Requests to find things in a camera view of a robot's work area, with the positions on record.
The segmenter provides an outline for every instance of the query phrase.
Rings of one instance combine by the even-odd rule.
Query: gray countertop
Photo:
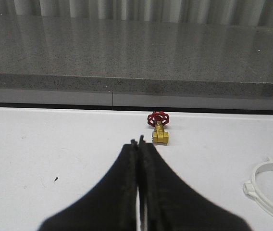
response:
[[[273,100],[273,28],[0,15],[0,90]]]

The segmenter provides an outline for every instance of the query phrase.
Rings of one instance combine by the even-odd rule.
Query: white surface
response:
[[[265,162],[261,162],[256,165],[251,173],[251,179],[246,181],[243,186],[244,193],[251,196],[260,207],[262,207],[266,212],[273,216],[273,202],[270,201],[259,189],[256,183],[256,175],[273,170],[273,160],[271,157],[267,157]]]
[[[0,108],[0,231],[34,231],[82,197],[124,143],[151,140],[150,113]],[[170,142],[156,147],[172,169],[254,231],[273,231],[273,217],[242,190],[255,165],[273,158],[273,115],[169,115]],[[273,171],[257,182],[273,201]]]

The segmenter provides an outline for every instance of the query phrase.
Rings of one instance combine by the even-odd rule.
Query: brass valve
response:
[[[168,143],[169,133],[164,131],[164,125],[169,122],[169,115],[160,112],[153,112],[147,117],[147,123],[153,127],[155,130],[152,132],[152,142],[153,143]]]

